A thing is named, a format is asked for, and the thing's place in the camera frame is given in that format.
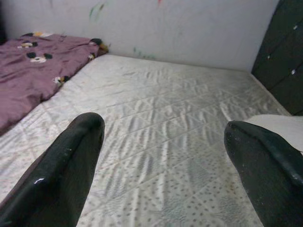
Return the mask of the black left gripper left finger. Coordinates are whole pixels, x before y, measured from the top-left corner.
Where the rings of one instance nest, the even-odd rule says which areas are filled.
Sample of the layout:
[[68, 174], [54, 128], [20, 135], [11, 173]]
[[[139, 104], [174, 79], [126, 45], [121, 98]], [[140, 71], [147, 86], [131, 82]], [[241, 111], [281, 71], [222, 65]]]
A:
[[1, 202], [1, 226], [76, 226], [93, 182], [104, 132], [99, 114], [78, 115]]

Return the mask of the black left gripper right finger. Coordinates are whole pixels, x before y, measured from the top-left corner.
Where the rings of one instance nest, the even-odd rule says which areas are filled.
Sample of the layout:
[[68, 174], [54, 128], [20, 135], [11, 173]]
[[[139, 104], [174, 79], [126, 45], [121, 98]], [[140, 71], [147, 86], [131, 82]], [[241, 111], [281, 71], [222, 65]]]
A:
[[263, 226], [301, 227], [301, 152], [277, 133], [243, 121], [227, 123], [224, 145]]

